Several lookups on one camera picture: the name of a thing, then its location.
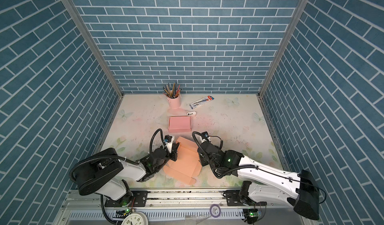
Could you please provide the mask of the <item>peach paper box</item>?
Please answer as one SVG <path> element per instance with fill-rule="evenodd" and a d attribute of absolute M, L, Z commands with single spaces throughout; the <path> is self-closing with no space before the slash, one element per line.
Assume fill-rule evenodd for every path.
<path fill-rule="evenodd" d="M 202 165 L 200 163 L 198 146 L 195 142 L 179 137 L 177 160 L 169 160 L 163 167 L 165 174 L 186 185 L 194 185 L 196 177 L 200 174 Z"/>

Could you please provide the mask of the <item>pink paper box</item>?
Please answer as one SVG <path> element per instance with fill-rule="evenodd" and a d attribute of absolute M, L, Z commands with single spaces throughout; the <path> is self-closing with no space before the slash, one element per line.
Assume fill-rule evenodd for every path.
<path fill-rule="evenodd" d="M 191 117 L 176 116 L 169 117 L 168 131 L 170 133 L 187 133 L 192 130 Z"/>

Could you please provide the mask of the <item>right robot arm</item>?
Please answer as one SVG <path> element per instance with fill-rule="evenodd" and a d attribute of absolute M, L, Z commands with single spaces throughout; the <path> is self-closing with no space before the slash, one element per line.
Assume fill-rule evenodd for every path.
<path fill-rule="evenodd" d="M 264 206 L 268 202 L 282 203 L 300 216 L 317 221 L 320 218 L 320 194 L 323 192 L 314 176 L 306 170 L 287 172 L 261 164 L 248 156 L 233 151 L 223 151 L 222 145 L 211 143 L 206 132 L 193 132 L 198 146 L 201 165 L 209 166 L 217 179 L 236 176 L 242 187 L 235 200 L 249 206 Z"/>

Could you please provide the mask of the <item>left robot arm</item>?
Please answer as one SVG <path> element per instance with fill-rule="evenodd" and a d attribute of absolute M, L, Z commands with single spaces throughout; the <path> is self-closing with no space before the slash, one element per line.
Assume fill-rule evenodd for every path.
<path fill-rule="evenodd" d="M 77 184 L 80 195 L 95 193 L 125 206 L 133 199 L 133 193 L 122 178 L 140 183 L 153 178 L 168 161 L 177 160 L 179 145 L 166 143 L 137 162 L 118 156 L 114 148 L 109 148 L 75 164 L 69 177 Z"/>

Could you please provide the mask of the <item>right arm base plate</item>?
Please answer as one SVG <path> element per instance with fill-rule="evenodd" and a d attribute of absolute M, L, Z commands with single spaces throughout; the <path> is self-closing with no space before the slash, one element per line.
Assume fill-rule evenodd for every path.
<path fill-rule="evenodd" d="M 235 206 L 251 206 L 251 207 L 258 207 L 258 206 L 266 206 L 267 202 L 254 202 L 249 197 L 242 194 L 240 190 L 226 190 L 223 193 L 224 198 L 227 201 L 227 205 L 229 207 L 235 207 Z"/>

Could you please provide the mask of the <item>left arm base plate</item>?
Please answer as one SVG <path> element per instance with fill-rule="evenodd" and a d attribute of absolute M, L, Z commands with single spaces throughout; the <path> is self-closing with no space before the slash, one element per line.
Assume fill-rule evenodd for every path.
<path fill-rule="evenodd" d="M 120 198 L 117 201 L 114 201 L 112 199 L 107 199 L 105 201 L 105 207 L 120 207 L 120 208 L 134 208 L 134 207 L 145 207 L 147 198 L 148 198 L 148 191 L 131 191 L 130 194 L 124 195 L 122 198 Z"/>

